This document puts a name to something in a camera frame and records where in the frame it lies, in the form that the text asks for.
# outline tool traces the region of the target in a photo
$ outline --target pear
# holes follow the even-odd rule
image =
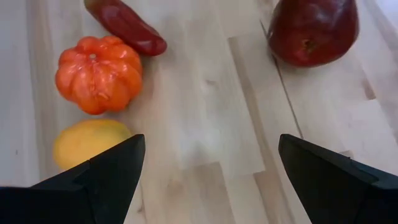
[[[268,32],[272,53],[298,67],[343,56],[359,32],[355,0],[280,0]]]

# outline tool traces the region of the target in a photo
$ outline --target red pepper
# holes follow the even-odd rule
[[[85,0],[85,6],[105,29],[137,52],[155,56],[166,51],[166,41],[159,33],[122,1]]]

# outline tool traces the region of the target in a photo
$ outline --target plastic fruit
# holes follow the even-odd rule
[[[61,169],[68,170],[131,136],[128,128],[117,121],[82,121],[61,132],[55,140],[53,156]]]
[[[358,32],[355,0],[280,0],[268,41],[277,58],[314,67],[347,53]]]
[[[58,64],[58,91],[88,114],[121,111],[142,89],[138,53],[117,37],[84,37]]]
[[[156,56],[166,51],[160,34],[121,0],[84,0],[87,11],[106,30],[143,55]]]

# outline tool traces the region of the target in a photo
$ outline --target wood plank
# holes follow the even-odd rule
[[[226,180],[229,202],[236,224],[268,224],[261,193],[253,175]]]
[[[251,113],[257,140],[261,146],[262,158],[266,165],[267,177],[256,174],[270,223],[284,217],[290,223],[309,223],[297,194],[286,176],[278,153],[279,136],[290,133],[300,136],[289,101],[280,80],[274,59],[267,52],[264,33],[260,30],[240,35],[229,40],[235,65],[240,77],[246,102]],[[272,207],[277,202],[279,207]]]
[[[52,31],[46,0],[27,3],[30,72],[34,97],[40,179],[58,174],[52,159],[52,144],[57,137],[57,91],[53,84],[56,66],[52,45]]]
[[[171,108],[157,63],[145,66],[144,89],[118,118],[146,136],[141,175],[147,223],[190,223],[188,197],[178,165],[178,147],[171,138]]]
[[[142,199],[141,183],[139,182],[131,200],[129,211],[126,215],[124,224],[145,224],[145,204]]]
[[[279,0],[256,0],[257,8],[260,13],[260,21],[262,26],[265,29],[265,32],[268,31],[269,25],[272,19],[272,13],[279,2]]]
[[[219,163],[186,170],[184,180],[190,196],[192,224],[235,223]]]
[[[348,150],[333,118],[342,106],[368,100],[366,76],[355,55],[348,52],[340,60],[317,68],[279,65],[304,139],[336,152]]]
[[[40,178],[27,28],[25,1],[0,3],[0,185]]]
[[[356,161],[398,175],[398,145],[377,100],[342,108],[335,122]]]
[[[397,49],[392,49],[392,45],[386,42],[398,40],[393,35],[386,34],[388,38],[383,37],[370,13],[373,9],[368,9],[366,3],[367,0],[357,1],[361,32],[353,50],[398,139],[398,101],[394,97],[398,94],[398,58],[395,56],[398,54]]]
[[[79,1],[81,33],[84,36],[103,37],[111,35],[87,10],[84,1]]]
[[[259,11],[255,0],[212,0],[224,36],[234,37],[258,30]]]
[[[394,26],[391,31],[398,31],[398,2],[395,0],[375,0],[366,1],[370,4],[376,4],[381,10],[382,14],[388,19],[388,21]]]
[[[181,168],[220,161],[227,176],[264,170],[215,9],[209,1],[177,3],[170,7],[152,0],[148,5],[153,11],[164,9],[166,17],[159,32],[169,49],[157,62],[167,77],[164,87],[173,110],[168,119],[175,124],[170,129]]]

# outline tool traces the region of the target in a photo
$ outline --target light wood surface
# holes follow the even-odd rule
[[[277,146],[289,133],[398,175],[398,3],[357,0],[351,50],[292,68],[267,50],[276,0],[124,0],[164,36],[144,90],[106,114],[146,135],[126,223],[306,224]],[[91,118],[55,88],[60,53],[108,33],[82,0],[0,2],[0,185],[58,174],[57,134]]]

